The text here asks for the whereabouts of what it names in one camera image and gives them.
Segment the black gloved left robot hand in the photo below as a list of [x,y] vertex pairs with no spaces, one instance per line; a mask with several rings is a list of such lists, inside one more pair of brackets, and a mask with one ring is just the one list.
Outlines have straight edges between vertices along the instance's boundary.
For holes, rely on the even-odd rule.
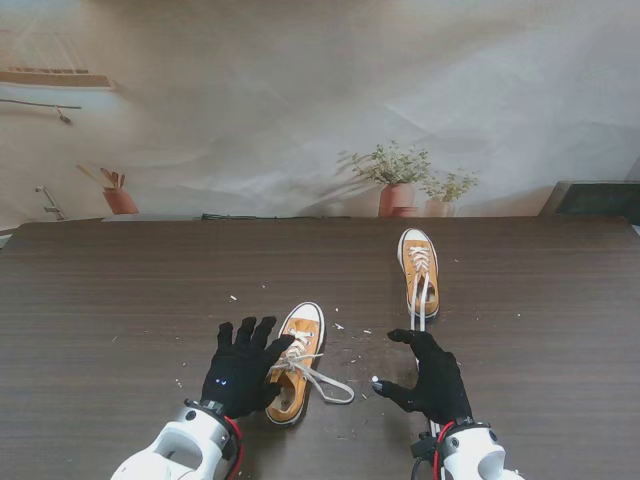
[[205,376],[200,403],[215,402],[222,414],[237,419],[267,408],[281,385],[267,379],[281,354],[293,343],[291,335],[269,342],[274,316],[246,317],[239,328],[230,322],[219,326],[217,348]]

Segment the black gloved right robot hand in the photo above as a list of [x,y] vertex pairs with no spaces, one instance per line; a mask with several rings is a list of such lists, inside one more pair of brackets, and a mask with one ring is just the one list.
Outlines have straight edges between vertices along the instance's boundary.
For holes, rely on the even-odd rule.
[[391,400],[405,412],[420,412],[440,425],[473,417],[453,353],[443,350],[425,331],[394,329],[387,336],[411,348],[418,361],[418,379],[411,388],[386,380],[373,381],[376,394]]

